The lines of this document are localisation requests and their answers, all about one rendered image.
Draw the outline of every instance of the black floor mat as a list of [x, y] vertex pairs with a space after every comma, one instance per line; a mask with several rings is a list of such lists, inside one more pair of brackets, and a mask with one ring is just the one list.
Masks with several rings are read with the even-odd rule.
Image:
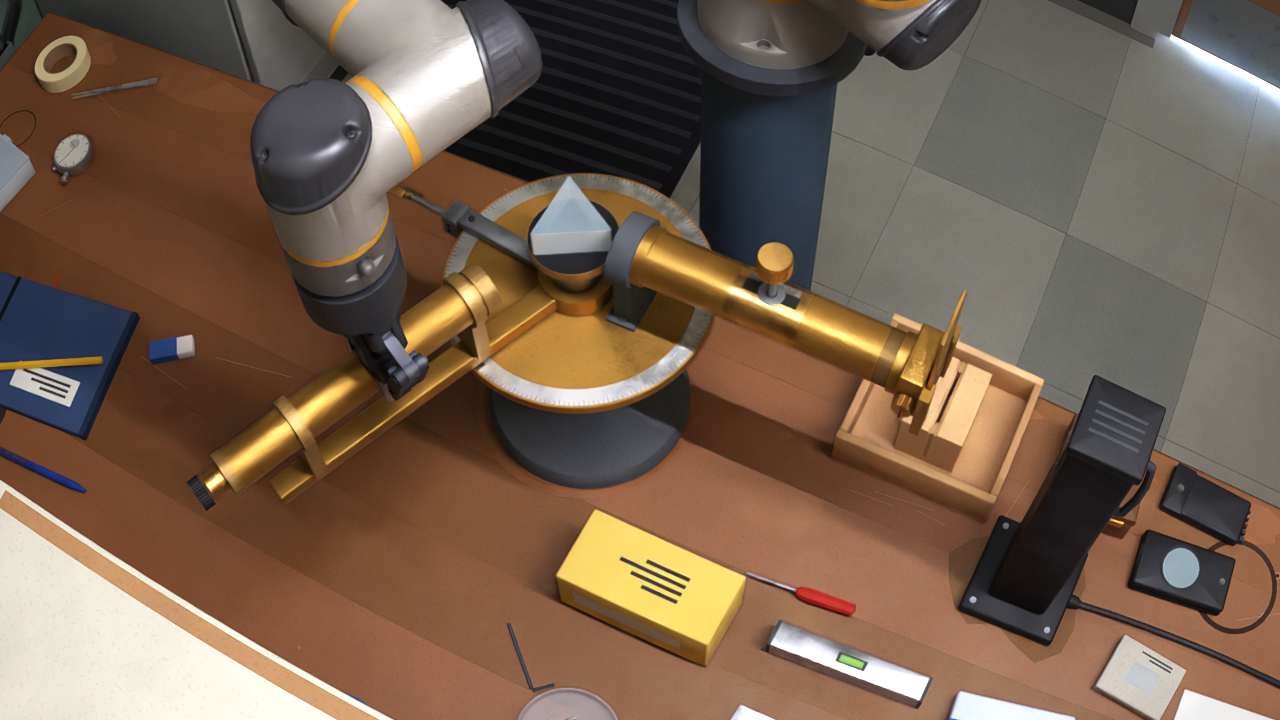
[[703, 74], [676, 0], [507, 1], [543, 76], [449, 152], [526, 181], [605, 173], [671, 195], [698, 147]]

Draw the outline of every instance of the wooden box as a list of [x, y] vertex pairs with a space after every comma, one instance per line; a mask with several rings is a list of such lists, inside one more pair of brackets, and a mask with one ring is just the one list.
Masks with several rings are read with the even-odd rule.
[[[892, 325], [920, 332], [919, 323], [900, 315], [893, 315]], [[858, 386], [854, 404], [836, 430], [831, 455], [986, 520], [1005, 484], [1044, 380], [963, 342], [956, 346], [955, 357], [987, 370], [992, 378], [969, 439], [950, 473], [893, 448], [897, 432], [897, 418], [890, 405], [893, 396], [865, 380]]]

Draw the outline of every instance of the masking tape roll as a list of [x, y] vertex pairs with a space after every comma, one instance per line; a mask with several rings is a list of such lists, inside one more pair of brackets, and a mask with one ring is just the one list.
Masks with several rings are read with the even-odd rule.
[[[50, 72], [58, 60], [72, 58], [72, 64], [60, 73]], [[40, 51], [36, 58], [36, 79], [49, 92], [67, 92], [88, 73], [88, 45], [74, 35], [59, 37]]]

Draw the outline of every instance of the wooden tabletop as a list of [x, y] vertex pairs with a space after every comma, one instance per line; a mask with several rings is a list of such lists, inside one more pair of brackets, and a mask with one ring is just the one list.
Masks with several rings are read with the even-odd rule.
[[[154, 87], [87, 100], [49, 95], [32, 64], [64, 35], [93, 58], [77, 90], [147, 77]], [[685, 438], [653, 473], [579, 492], [541, 483], [502, 451], [486, 389], [467, 375], [289, 506], [265, 483], [200, 509], [186, 480], [209, 454], [346, 354], [306, 316], [248, 158], [271, 91], [47, 15], [0, 72], [0, 117], [28, 109], [22, 150], [37, 174], [0, 214], [0, 270], [136, 310], [133, 342], [90, 439], [10, 414], [0, 446], [81, 482], [65, 491], [15, 465], [5, 482], [289, 662], [397, 719], [511, 717], [535, 685], [581, 687], [627, 719], [728, 719], [748, 705], [777, 720], [943, 720], [969, 691], [1074, 715], [1133, 715], [1092, 689], [1124, 634], [1188, 669], [1184, 688], [1257, 711], [1280, 691], [1207, 657], [1071, 611], [1041, 647], [955, 610], [997, 515], [1020, 519], [1071, 414], [1041, 401], [986, 523], [831, 459], [858, 379], [717, 322], [689, 366]], [[29, 117], [0, 131], [20, 138]], [[63, 187], [56, 142], [88, 133], [97, 155]], [[451, 155], [406, 181], [436, 204], [481, 209], [522, 184]], [[393, 200], [410, 274], [406, 306], [440, 284], [452, 246], [438, 217]], [[151, 340], [195, 334], [197, 356], [152, 366]], [[1208, 546], [1156, 505], [1160, 473], [1125, 538], [1103, 536], [1078, 593], [1280, 674], [1272, 620], [1244, 634], [1126, 589], [1138, 539], [1156, 529]], [[1280, 557], [1280, 512], [1253, 501], [1249, 539]], [[751, 584], [710, 666], [701, 667], [558, 601], [554, 574], [600, 509], [739, 571], [858, 603], [842, 618]], [[1236, 557], [1228, 626], [1261, 615], [1271, 578]], [[763, 651], [777, 620], [936, 678], [909, 710]], [[1172, 717], [1176, 702], [1165, 719]]]

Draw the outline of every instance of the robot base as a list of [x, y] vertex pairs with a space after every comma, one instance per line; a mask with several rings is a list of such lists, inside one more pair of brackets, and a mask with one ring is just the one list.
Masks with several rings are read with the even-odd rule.
[[616, 410], [566, 415], [489, 392], [498, 439], [522, 468], [557, 486], [599, 489], [653, 470], [689, 421], [689, 373]]
[[969, 587], [965, 588], [964, 597], [960, 598], [960, 612], [973, 615], [1041, 644], [1050, 644], [1062, 623], [1062, 615], [1066, 614], [1066, 602], [1071, 600], [1075, 583], [1080, 579], [1080, 571], [1084, 570], [1084, 560], [1080, 560], [1080, 566], [1075, 569], [1071, 579], [1050, 603], [1048, 610], [1044, 612], [1023, 610], [1011, 602], [993, 597], [988, 592], [991, 580], [996, 577], [996, 570], [1000, 570], [1000, 564], [1005, 559], [1005, 552], [1009, 551], [1015, 532], [1018, 532], [1018, 523], [1004, 515], [996, 519], [996, 525], [991, 529], [991, 538], [987, 539], [987, 547], [982, 551], [982, 560], [978, 561], [978, 569], [973, 571], [973, 579], [969, 580]]

